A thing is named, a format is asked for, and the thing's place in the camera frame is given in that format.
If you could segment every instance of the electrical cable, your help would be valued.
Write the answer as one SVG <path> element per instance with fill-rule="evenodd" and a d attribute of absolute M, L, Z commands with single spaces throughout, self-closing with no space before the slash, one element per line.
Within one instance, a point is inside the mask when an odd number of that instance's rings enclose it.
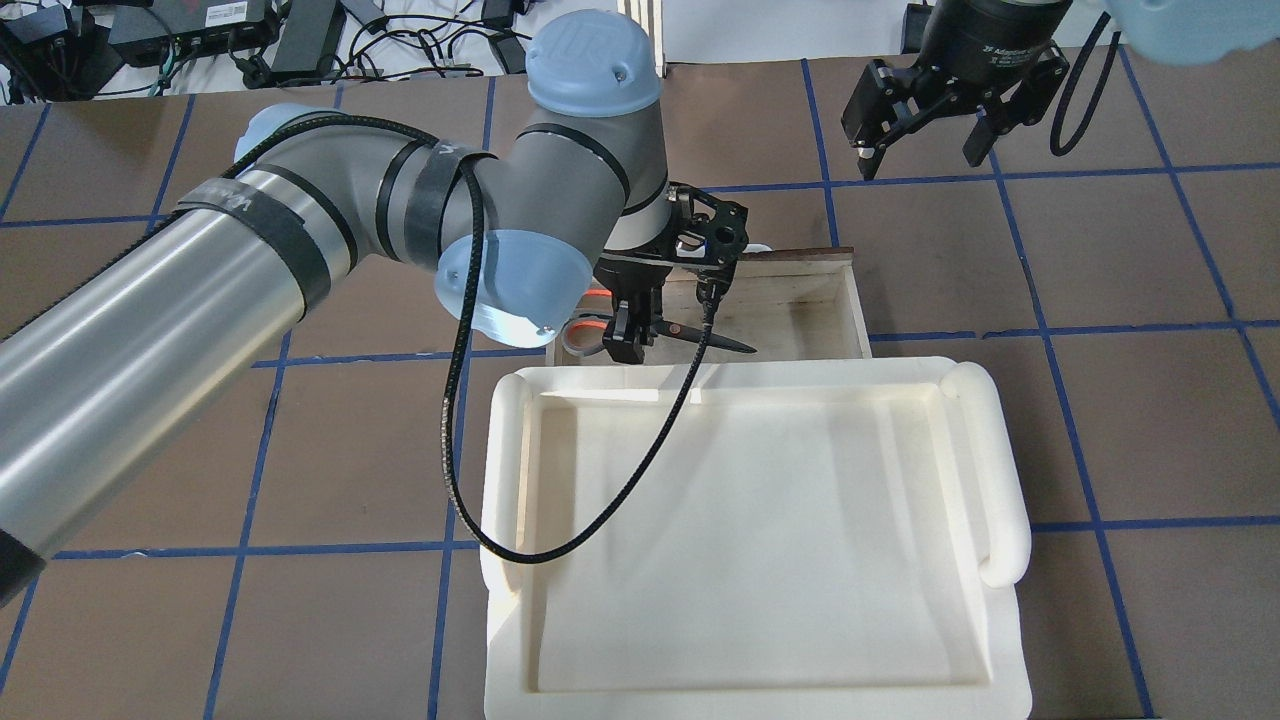
<path fill-rule="evenodd" d="M 458 477 L 454 469 L 453 457 L 454 405 L 457 404 L 458 383 L 462 377 L 462 365 L 466 357 L 467 345 L 471 340 L 471 320 L 475 315 L 476 295 L 479 293 L 480 287 L 480 269 L 484 255 L 484 197 L 481 196 L 480 183 L 475 177 L 475 170 L 471 167 L 475 159 L 468 159 L 460 165 L 462 179 L 466 182 L 467 192 L 471 196 L 471 256 L 470 266 L 467 268 L 467 282 L 462 293 L 462 313 L 458 318 L 458 334 L 453 341 L 453 354 L 449 356 L 449 372 L 444 380 L 444 400 L 440 404 L 440 457 L 444 470 L 444 483 L 449 492 L 449 500 L 453 501 L 453 507 L 458 511 L 458 516 L 481 547 L 508 562 L 536 565 L 563 557 L 590 539 L 591 536 L 594 536 L 604 525 L 604 523 L 607 523 L 609 518 L 618 511 L 618 507 L 622 506 L 626 498 L 631 495 L 631 491 L 635 489 L 654 457 L 658 456 L 658 451 L 662 450 L 663 443 L 667 441 L 667 436 L 671 434 L 671 429 L 676 424 L 676 418 L 680 415 L 680 410 L 685 406 L 685 398 L 689 396 L 689 391 L 694 386 L 694 378 L 696 378 L 698 369 L 703 364 L 703 356 L 707 355 L 707 346 L 712 337 L 712 327 L 716 322 L 716 310 L 721 295 L 717 293 L 713 296 L 714 300 L 703 302 L 703 337 L 698 342 L 698 350 L 694 351 L 694 360 L 689 365 L 689 372 L 685 374 L 685 380 L 680 386 L 680 392 L 676 393 L 676 400 L 671 406 L 671 411 L 667 414 L 667 420 L 663 423 L 662 429 L 658 430 L 658 436 L 654 438 L 653 445 L 649 446 L 649 451 L 645 452 L 640 464 L 631 474 L 631 478 L 627 479 L 626 484 L 622 486 L 622 489 L 618 491 L 609 505 L 607 505 L 604 510 L 602 510 L 600 514 L 596 515 L 589 525 L 586 525 L 586 528 L 563 544 L 552 550 L 543 552 L 517 552 L 499 544 L 492 537 L 485 534 L 485 532 L 480 528 L 480 524 L 471 516 L 466 503 L 462 501 L 462 492 L 458 488 Z"/>
<path fill-rule="evenodd" d="M 1089 104 L 1084 108 L 1084 117 L 1080 118 L 1079 127 L 1075 128 L 1075 132 L 1071 133 L 1071 137 L 1064 145 L 1062 126 L 1066 122 L 1066 110 L 1071 104 L 1071 96 L 1075 94 L 1076 83 L 1080 82 L 1080 74 L 1084 72 L 1084 65 L 1088 63 L 1089 55 L 1093 54 L 1093 49 L 1098 45 L 1098 38 L 1102 37 L 1102 31 L 1106 29 L 1110 22 L 1111 15 L 1108 13 L 1102 13 L 1098 17 L 1097 24 L 1093 26 L 1088 40 L 1084 41 L 1084 47 L 1080 47 L 1080 55 L 1075 59 L 1071 74 L 1066 77 L 1066 85 L 1062 86 L 1062 97 L 1057 101 L 1057 110 L 1053 113 L 1053 127 L 1048 133 L 1050 152 L 1059 158 L 1074 150 L 1084 137 L 1084 132 L 1089 129 L 1093 113 L 1098 109 L 1098 102 L 1102 100 L 1102 91 L 1107 86 L 1107 78 L 1111 77 L 1111 67 L 1115 64 L 1116 51 L 1120 49 L 1120 31 L 1115 31 L 1111 35 L 1111 46 L 1107 47 L 1107 58 L 1102 61 L 1102 73 L 1098 76 L 1098 83 L 1093 87 L 1093 96 L 1089 97 Z"/>
<path fill-rule="evenodd" d="M 440 29 L 443 29 L 443 28 L 445 28 L 445 27 L 448 27 L 451 24 L 461 26 L 460 31 L 463 29 L 463 28 L 481 28 L 481 27 L 488 27 L 484 23 L 481 23 L 480 20 L 466 20 L 466 19 L 461 18 L 461 14 L 465 13 L 467 9 L 470 9 L 474 4 L 475 4 L 475 0 L 468 1 L 453 17 L 433 15 L 433 14 L 420 14 L 420 13 L 403 13 L 403 14 L 384 15 L 381 18 L 378 18 L 375 20 L 370 20 L 370 22 L 360 26 L 360 28 L 351 37 L 351 41 L 347 45 L 347 60 L 338 68 L 338 70 L 334 74 L 334 77 L 328 77 L 328 78 L 324 78 L 324 79 L 330 81 L 330 83 L 337 83 L 339 79 L 347 79 L 344 76 L 347 74 L 347 70 L 349 70 L 352 65 L 360 67 L 361 68 L 361 73 L 365 73 L 366 70 L 365 70 L 364 65 L 360 64 L 360 63 L 362 63 L 364 60 L 370 60 L 370 63 L 371 63 L 371 59 L 367 56 L 367 54 L 369 54 L 369 51 L 374 46 L 378 45 L 378 42 L 381 42 L 381 41 L 384 41 L 385 38 L 389 38 L 389 37 L 412 36 L 412 35 L 416 35 L 420 29 L 421 31 L 426 31 L 426 33 L 431 37 L 433 42 L 435 44 L 435 46 L 438 49 L 438 54 L 443 55 L 444 54 L 444 44 L 448 42 L 449 40 L 452 40 L 453 35 L 456 35 L 456 32 L 451 33 L 449 36 L 445 36 L 443 38 L 435 37 L 434 33 L 439 32 Z M 361 46 L 358 51 L 356 50 L 356 44 L 360 41 L 360 38 L 364 35 L 369 33 L 374 28 L 374 26 L 381 24 L 384 22 L 389 23 L 390 20 L 431 20 L 431 22 L 439 22 L 440 24 L 435 26 L 434 28 L 419 28 L 419 29 L 397 28 L 397 29 L 383 31 L 380 35 L 378 35 L 376 37 L 374 37 L 372 40 L 370 40 L 369 42 L 366 42 L 364 46 Z M 532 37 L 530 37 L 530 36 L 527 36 L 525 33 L 521 33 L 521 32 L 511 32 L 511 35 L 515 35 L 516 37 L 520 37 L 522 40 L 532 40 Z M 466 69 L 466 68 L 461 68 L 461 67 L 440 67 L 440 65 L 438 65 L 435 63 L 434 58 L 429 58 L 429 59 L 433 63 L 433 68 L 430 68 L 430 69 L 434 70 L 434 72 L 436 72 L 436 73 L 449 72 L 449 70 L 465 70 Z M 416 72 L 421 72 L 421 70 L 412 70 L 412 72 L 408 72 L 408 73 L 397 73 L 397 77 L 402 77 L 404 74 L 413 74 Z M 483 74 L 483 73 L 471 73 L 471 72 L 468 72 L 467 74 L 471 76 L 471 74 Z"/>

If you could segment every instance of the black electronic device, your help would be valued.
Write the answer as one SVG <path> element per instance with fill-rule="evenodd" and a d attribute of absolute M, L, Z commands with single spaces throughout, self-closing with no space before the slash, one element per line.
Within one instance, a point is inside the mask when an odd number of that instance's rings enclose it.
<path fill-rule="evenodd" d="M 502 72 L 508 76 L 525 74 L 525 46 L 520 44 L 518 37 L 511 32 L 492 35 L 489 45 L 498 64 L 502 65 Z"/>
<path fill-rule="evenodd" d="M 52 5 L 0 23 L 10 101 L 93 97 L 122 65 L 106 36 L 83 8 Z"/>
<path fill-rule="evenodd" d="M 929 24 L 933 5 L 911 3 L 902 10 L 902 54 L 919 53 L 924 47 L 924 28 Z"/>
<path fill-rule="evenodd" d="M 347 15 L 338 6 L 338 0 L 294 3 L 271 60 L 271 83 L 325 74 L 333 65 L 346 22 Z"/>
<path fill-rule="evenodd" d="M 529 12 L 526 0 L 484 0 L 480 22 L 490 29 L 511 29 L 516 24 L 516 14 Z"/>
<path fill-rule="evenodd" d="M 150 9 L 118 9 L 110 42 L 125 63 L 146 68 L 168 58 L 170 33 L 179 55 L 204 58 L 275 42 L 279 19 L 270 0 L 155 0 Z"/>

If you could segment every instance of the light blue joint cap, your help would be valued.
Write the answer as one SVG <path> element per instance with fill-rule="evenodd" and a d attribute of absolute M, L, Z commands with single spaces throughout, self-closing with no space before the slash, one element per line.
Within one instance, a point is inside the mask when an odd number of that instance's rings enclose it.
<path fill-rule="evenodd" d="M 470 236 L 440 255 L 435 296 L 454 318 L 470 264 Z M 529 231 L 486 232 L 471 327 L 504 345 L 540 347 L 559 334 L 590 284 L 591 264 L 572 245 Z"/>
<path fill-rule="evenodd" d="M 298 118 L 329 114 L 342 115 L 344 113 L 333 108 L 312 108 L 310 105 L 298 105 L 297 102 L 280 102 L 270 108 L 264 108 L 253 115 L 253 119 L 248 122 L 248 127 L 244 128 L 244 135 L 236 141 L 236 159 L 239 160 L 246 152 L 257 147 L 257 143 L 271 137 L 271 133 Z"/>
<path fill-rule="evenodd" d="M 529 94 L 562 115 L 626 115 L 662 95 L 649 36 L 618 13 L 577 10 L 556 18 L 534 37 L 525 60 Z"/>

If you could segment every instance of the white floor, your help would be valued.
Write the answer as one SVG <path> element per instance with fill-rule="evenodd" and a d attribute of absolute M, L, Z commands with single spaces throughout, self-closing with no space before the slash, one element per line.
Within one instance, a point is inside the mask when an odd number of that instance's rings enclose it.
<path fill-rule="evenodd" d="M 69 5 L 70 0 L 58 0 Z M 390 13 L 425 13 L 453 17 L 466 0 L 385 0 Z M 481 0 L 462 17 L 475 19 Z M 892 55 L 899 51 L 902 8 L 908 0 L 666 0 L 667 60 L 672 63 L 751 63 L 794 60 L 799 58 L 832 58 L 845 55 Z M 616 0 L 540 0 L 526 17 L 518 18 L 516 29 L 535 35 L 552 19 L 584 8 L 616 9 Z M 0 8 L 0 18 L 13 18 L 33 12 L 26 5 Z M 1059 42 L 1078 46 L 1097 19 L 1097 0 L 1079 0 L 1059 29 Z M 102 24 L 110 24 L 111 12 L 93 9 Z M 404 20 L 404 27 L 424 23 Z M 358 24 L 349 19 L 339 42 L 339 55 L 346 56 Z M 460 41 L 457 61 L 471 63 L 486 74 L 500 68 L 489 53 L 488 44 L 470 36 Z M 269 49 L 270 60 L 274 49 Z M 371 56 L 387 72 L 408 70 L 428 64 L 421 53 L 393 42 L 378 45 Z M 104 92 L 145 86 L 155 79 L 155 68 L 124 67 Z M 0 68 L 0 81 L 8 73 Z M 201 58 L 188 65 L 173 85 L 173 94 L 223 92 L 243 90 L 241 73 L 227 56 Z M 146 91 L 137 95 L 146 95 Z"/>

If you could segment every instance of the black cable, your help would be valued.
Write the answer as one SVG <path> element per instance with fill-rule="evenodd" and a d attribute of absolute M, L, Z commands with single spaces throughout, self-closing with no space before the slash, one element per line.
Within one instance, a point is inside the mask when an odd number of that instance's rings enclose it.
<path fill-rule="evenodd" d="M 1080 55 L 1075 59 L 1075 67 L 1071 68 L 1071 74 L 1066 77 L 1066 85 L 1062 87 L 1062 97 L 1057 101 L 1057 110 L 1053 113 L 1053 127 L 1048 133 L 1048 150 L 1059 158 L 1074 150 L 1084 137 L 1084 132 L 1089 129 L 1089 123 L 1093 120 L 1093 113 L 1098 109 L 1098 102 L 1102 100 L 1102 91 L 1107 86 L 1107 78 L 1111 77 L 1111 65 L 1115 64 L 1116 51 L 1120 49 L 1120 31 L 1115 31 L 1111 35 L 1111 46 L 1107 47 L 1107 58 L 1102 61 L 1102 74 L 1098 76 L 1098 83 L 1093 87 L 1093 96 L 1089 97 L 1089 104 L 1084 108 L 1084 117 L 1080 119 L 1079 127 L 1075 128 L 1070 140 L 1068 140 L 1066 145 L 1064 145 L 1062 126 L 1066 122 L 1066 109 L 1071 104 L 1071 96 L 1075 94 L 1076 83 L 1080 82 L 1080 74 L 1084 72 L 1084 65 L 1088 63 L 1089 55 L 1093 54 L 1093 49 L 1098 45 L 1098 38 L 1102 37 L 1102 31 L 1106 29 L 1107 23 L 1110 22 L 1111 15 L 1108 13 L 1102 13 L 1102 15 L 1098 17 L 1097 24 L 1093 26 L 1088 40 L 1084 41 L 1084 47 L 1080 49 Z"/>
<path fill-rule="evenodd" d="M 462 313 L 458 318 L 458 334 L 453 341 L 453 354 L 449 356 L 449 373 L 444 380 L 444 400 L 440 404 L 440 459 L 444 470 L 444 484 L 449 492 L 449 500 L 453 501 L 453 506 L 457 509 L 458 516 L 462 518 L 462 523 L 485 550 L 508 562 L 536 565 L 563 557 L 590 539 L 591 536 L 604 527 L 604 523 L 607 523 L 609 518 L 618 511 L 618 507 L 622 506 L 627 496 L 631 495 L 631 491 L 635 489 L 640 478 L 644 477 L 645 470 L 649 469 L 649 465 L 653 462 L 654 457 L 658 456 L 658 451 L 662 450 L 663 443 L 667 441 L 667 436 L 671 434 L 671 429 L 676 424 L 676 418 L 680 415 L 680 410 L 685 406 L 685 398 L 689 396 L 689 391 L 694 386 L 694 378 L 698 375 L 698 369 L 703 364 L 703 356 L 707 354 L 707 345 L 712 337 L 712 327 L 716 322 L 716 306 L 718 301 L 707 301 L 703 304 L 703 337 L 698 342 L 698 350 L 694 351 L 694 360 L 689 365 L 689 372 L 685 374 L 685 382 L 681 383 L 680 392 L 676 395 L 676 401 L 672 404 L 671 411 L 667 414 L 667 420 L 662 424 L 662 429 L 658 430 L 658 436 L 653 439 L 653 445 L 649 446 L 649 451 L 645 452 L 644 459 L 640 460 L 640 464 L 631 474 L 631 478 L 622 486 L 618 495 L 613 497 L 613 501 L 611 501 L 609 505 L 607 505 L 604 510 L 602 510 L 600 514 L 596 515 L 595 519 L 591 520 L 591 523 L 580 533 L 573 536 L 568 542 L 552 550 L 543 552 L 517 552 L 503 547 L 485 534 L 483 529 L 480 529 L 480 524 L 471 516 L 466 503 L 462 501 L 462 492 L 458 488 L 458 477 L 454 469 L 453 457 L 454 405 L 457 404 L 458 383 L 462 377 L 462 364 L 467 352 L 467 342 L 471 340 L 471 320 L 475 315 L 476 295 L 480 287 L 480 269 L 484 255 L 484 197 L 480 193 L 480 183 L 476 181 L 475 170 L 471 167 L 471 163 L 474 161 L 475 159 L 463 161 L 460 167 L 462 179 L 466 182 L 467 192 L 471 196 L 471 256 L 470 266 L 467 268 L 467 282 L 462 293 Z"/>
<path fill-rule="evenodd" d="M 484 37 L 486 40 L 489 37 L 492 37 L 488 32 L 484 32 L 483 29 L 479 29 L 479 28 L 474 28 L 474 27 L 461 28 L 461 29 L 458 29 L 457 32 L 454 32 L 453 35 L 449 36 L 448 55 L 447 55 L 448 58 L 453 58 L 454 56 L 453 49 L 457 45 L 458 40 L 462 38 L 462 37 L 466 37 L 468 35 L 479 35 L 480 37 Z"/>
<path fill-rule="evenodd" d="M 461 15 L 461 13 L 466 12 L 474 4 L 475 4 L 475 0 L 467 3 L 466 5 L 463 5 L 458 10 L 458 14 Z M 383 22 L 388 22 L 389 23 L 390 20 L 433 20 L 433 22 L 440 22 L 440 24 L 436 26 L 436 27 L 434 27 L 434 28 L 426 28 L 429 33 L 439 32 L 442 28 L 448 27 L 451 24 L 457 24 L 457 26 L 462 26 L 462 27 L 488 27 L 484 23 L 481 23 L 480 20 L 465 20 L 465 19 L 462 19 L 458 15 L 454 15 L 452 18 L 451 17 L 445 17 L 445 15 L 431 15 L 431 14 L 420 14 L 420 13 L 404 13 L 404 14 L 383 15 L 381 18 L 370 20 L 370 22 L 360 26 L 360 28 L 356 31 L 356 33 L 351 37 L 351 42 L 347 45 L 347 61 L 343 63 L 343 65 L 338 69 L 338 76 L 346 74 L 346 72 L 348 69 L 351 69 L 351 67 L 353 64 L 356 64 L 356 59 L 358 56 L 366 54 L 369 51 L 369 49 L 372 46 L 372 44 L 366 44 L 357 53 L 356 51 L 356 42 L 360 40 L 360 37 L 364 36 L 370 29 L 372 29 L 374 26 L 378 26 L 378 24 L 380 24 Z M 412 32 L 416 32 L 416 31 L 406 31 L 404 28 L 392 29 L 392 31 L 384 31 L 381 35 L 379 35 L 374 40 L 375 41 L 380 41 L 381 37 L 384 37 L 384 36 L 393 35 L 393 33 L 404 33 L 404 32 L 412 33 Z M 515 35 L 516 37 L 520 37 L 522 40 L 532 40 L 532 37 L 530 37 L 530 36 L 527 36 L 525 33 L 521 33 L 521 32 L 512 32 L 511 35 Z M 338 79 L 340 79 L 340 78 L 334 78 L 333 82 L 337 82 Z"/>

